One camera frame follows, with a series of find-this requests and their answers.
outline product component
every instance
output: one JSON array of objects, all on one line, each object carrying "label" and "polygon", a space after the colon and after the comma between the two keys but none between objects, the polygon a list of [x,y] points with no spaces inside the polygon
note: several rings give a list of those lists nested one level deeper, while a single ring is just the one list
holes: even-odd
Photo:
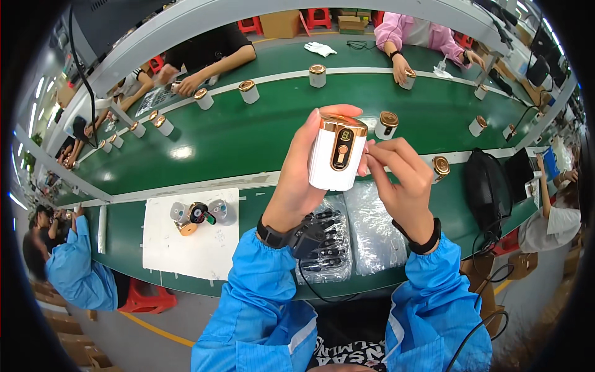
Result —
[{"label": "product component", "polygon": [[321,115],[308,163],[310,185],[332,191],[353,186],[364,151],[368,127],[343,115]]}]

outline plastic packaging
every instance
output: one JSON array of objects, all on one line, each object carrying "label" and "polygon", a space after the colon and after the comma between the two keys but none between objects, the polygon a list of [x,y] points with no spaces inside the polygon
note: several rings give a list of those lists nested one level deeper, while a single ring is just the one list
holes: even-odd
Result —
[{"label": "plastic packaging", "polygon": [[370,275],[404,265],[407,261],[405,238],[391,224],[392,217],[378,197],[373,181],[356,182],[343,193],[354,236],[354,262],[357,275]]},{"label": "plastic packaging", "polygon": [[[319,219],[319,221],[323,222],[335,221],[325,230],[328,239],[321,244],[319,249],[312,251],[312,258],[302,260],[302,272],[308,283],[342,282],[349,280],[351,277],[351,239],[349,236],[349,219],[343,195],[326,196],[322,204],[314,211],[314,215],[323,212],[329,215],[331,214],[329,209],[332,212],[339,212],[339,215],[335,213],[331,217]],[[297,283],[303,285],[305,282],[297,265],[299,265],[298,260],[296,260]]]},{"label": "plastic packaging", "polygon": [[105,254],[105,231],[107,229],[108,211],[105,205],[99,208],[99,228],[97,229],[97,252]]}]

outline black backpack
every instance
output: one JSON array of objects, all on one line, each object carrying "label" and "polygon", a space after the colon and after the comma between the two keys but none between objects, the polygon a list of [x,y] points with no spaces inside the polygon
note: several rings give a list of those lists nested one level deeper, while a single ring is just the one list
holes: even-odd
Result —
[{"label": "black backpack", "polygon": [[485,251],[500,240],[502,225],[511,216],[511,187],[498,159],[479,148],[471,151],[464,178],[467,204],[484,235],[480,249],[474,242],[473,252]]}]

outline wristwatch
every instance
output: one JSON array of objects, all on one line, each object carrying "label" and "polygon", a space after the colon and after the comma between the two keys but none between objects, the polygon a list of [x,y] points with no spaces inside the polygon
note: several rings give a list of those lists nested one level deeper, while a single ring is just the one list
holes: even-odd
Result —
[{"label": "wristwatch", "polygon": [[434,231],[432,232],[432,237],[430,237],[430,240],[428,240],[426,244],[419,244],[411,240],[411,238],[409,237],[409,235],[407,235],[403,227],[401,227],[401,225],[398,224],[397,221],[395,221],[394,219],[392,224],[409,241],[409,249],[411,250],[411,252],[414,252],[418,255],[426,254],[427,252],[432,250],[432,248],[434,248],[434,245],[436,245],[438,239],[440,239],[440,235],[442,234],[442,225],[440,224],[439,218],[434,218]]}]

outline forearm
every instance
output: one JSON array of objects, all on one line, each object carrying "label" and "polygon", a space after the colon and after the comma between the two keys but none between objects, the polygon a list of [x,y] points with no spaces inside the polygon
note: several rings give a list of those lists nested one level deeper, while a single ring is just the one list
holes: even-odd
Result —
[{"label": "forearm", "polygon": [[205,79],[209,79],[212,76],[219,75],[226,71],[233,70],[234,68],[240,67],[252,60],[256,59],[256,52],[252,45],[244,45],[238,49],[234,54],[223,58],[199,71]]}]

